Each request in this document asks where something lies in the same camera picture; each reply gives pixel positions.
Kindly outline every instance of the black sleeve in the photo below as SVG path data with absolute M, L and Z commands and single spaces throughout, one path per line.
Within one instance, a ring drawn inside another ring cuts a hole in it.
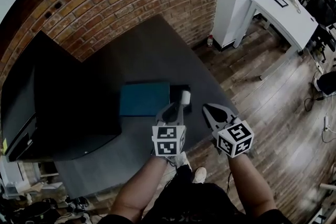
M 279 210 L 273 209 L 263 213 L 255 221 L 257 224 L 292 224 Z
M 133 224 L 133 222 L 118 215 L 108 215 L 99 220 L 98 224 Z

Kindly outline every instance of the person's arm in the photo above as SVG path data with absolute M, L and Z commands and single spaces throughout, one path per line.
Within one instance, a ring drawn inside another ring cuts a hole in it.
M 167 161 L 152 156 L 145 165 L 122 187 L 110 213 L 136 223 L 153 198 L 167 168 Z
M 245 154 L 229 158 L 229 164 L 239 199 L 247 214 L 257 218 L 277 209 L 270 187 Z

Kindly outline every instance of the office chair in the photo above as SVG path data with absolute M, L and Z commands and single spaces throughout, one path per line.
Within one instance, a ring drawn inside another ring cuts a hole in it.
M 316 31 L 311 37 L 312 41 L 316 41 L 315 49 L 320 50 L 324 60 L 326 57 L 324 49 L 326 45 L 335 52 L 336 40 L 328 32 L 327 26 L 336 23 L 336 1 L 335 0 L 310 0 L 306 6 L 306 10 L 315 18 L 319 24 Z

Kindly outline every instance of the person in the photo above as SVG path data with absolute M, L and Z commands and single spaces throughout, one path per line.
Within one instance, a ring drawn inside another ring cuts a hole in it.
M 204 183 L 206 169 L 197 169 L 194 182 L 189 162 L 183 152 L 175 158 L 177 172 L 166 185 L 153 208 L 142 214 L 154 196 L 167 160 L 152 156 L 122 187 L 110 214 L 99 224 L 131 223 L 273 223 L 290 221 L 279 211 L 271 189 L 247 155 L 229 158 L 229 165 L 239 199 L 246 214 L 239 212 L 217 185 Z

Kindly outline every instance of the black table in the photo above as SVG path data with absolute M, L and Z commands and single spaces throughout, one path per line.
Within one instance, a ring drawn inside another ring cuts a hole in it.
M 202 115 L 204 103 L 238 113 L 220 85 L 174 29 L 155 16 L 100 49 L 84 64 L 111 91 L 126 82 L 168 81 L 189 84 L 192 113 L 185 115 L 187 151 L 211 135 Z M 56 162 L 71 198 L 125 183 L 150 157 L 153 117 L 122 118 L 122 134 L 100 149 L 72 161 Z

